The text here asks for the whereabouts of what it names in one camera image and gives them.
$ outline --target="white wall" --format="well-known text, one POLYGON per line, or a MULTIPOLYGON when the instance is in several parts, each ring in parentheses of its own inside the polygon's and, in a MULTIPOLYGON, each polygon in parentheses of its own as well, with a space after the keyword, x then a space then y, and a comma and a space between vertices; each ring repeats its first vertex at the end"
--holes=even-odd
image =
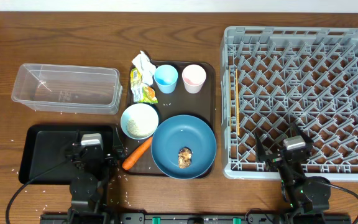
POLYGON ((0 11, 358 12, 358 0, 0 0, 0 11))

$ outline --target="blue cup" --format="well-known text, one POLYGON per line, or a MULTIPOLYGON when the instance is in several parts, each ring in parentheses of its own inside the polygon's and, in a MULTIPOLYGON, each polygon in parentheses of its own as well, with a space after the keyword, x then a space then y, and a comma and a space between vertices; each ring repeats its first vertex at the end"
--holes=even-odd
POLYGON ((171 65, 161 65, 155 70, 154 80, 162 93, 171 93, 177 86, 178 71, 171 65))

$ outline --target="white bowl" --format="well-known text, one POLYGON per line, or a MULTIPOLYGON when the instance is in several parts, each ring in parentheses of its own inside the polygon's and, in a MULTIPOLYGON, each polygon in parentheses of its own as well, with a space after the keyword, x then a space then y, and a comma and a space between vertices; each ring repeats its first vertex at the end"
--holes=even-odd
POLYGON ((157 112, 155 111, 154 108, 152 108, 150 105, 147 105, 145 103, 137 103, 128 107, 121 116, 121 129, 128 137, 132 139, 141 140, 141 139, 149 138, 151 135, 153 135, 154 131, 157 129, 157 126, 158 126, 157 112), (153 132, 144 138, 136 138, 134 136, 131 136, 127 130, 128 121, 130 119, 139 119, 139 118, 148 119, 153 127, 153 132))

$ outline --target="wooden table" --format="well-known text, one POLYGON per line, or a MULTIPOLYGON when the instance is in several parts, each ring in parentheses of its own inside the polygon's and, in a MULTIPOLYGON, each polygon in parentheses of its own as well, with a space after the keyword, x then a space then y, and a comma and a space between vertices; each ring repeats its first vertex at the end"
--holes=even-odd
MULTIPOLYGON (((146 50, 154 59, 203 61, 219 74, 219 45, 227 26, 358 27, 358 14, 177 14, 177 13, 43 13, 0 12, 0 223, 9 199, 21 186, 17 171, 27 129, 39 123, 115 124, 117 115, 60 114, 33 111, 11 100, 23 63, 50 63, 117 68, 126 99, 131 60, 146 50)), ((283 203, 279 181, 229 180, 221 164, 221 90, 216 79, 218 154, 211 175, 180 181, 128 176, 109 189, 112 206, 146 212, 244 213, 250 208, 277 210, 283 203)), ((357 183, 335 183, 358 193, 357 183)), ((14 202, 12 223, 38 223, 42 212, 65 212, 68 186, 31 185, 14 202)), ((332 190, 332 213, 355 218, 357 200, 332 190)))

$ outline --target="pink cup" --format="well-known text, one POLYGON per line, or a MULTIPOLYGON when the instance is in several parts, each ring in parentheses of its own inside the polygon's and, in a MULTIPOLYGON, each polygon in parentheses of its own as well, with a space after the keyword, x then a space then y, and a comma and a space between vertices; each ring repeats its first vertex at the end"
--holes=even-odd
POLYGON ((189 65, 181 73, 185 89, 189 93, 198 93, 206 80, 206 72, 199 65, 189 65))

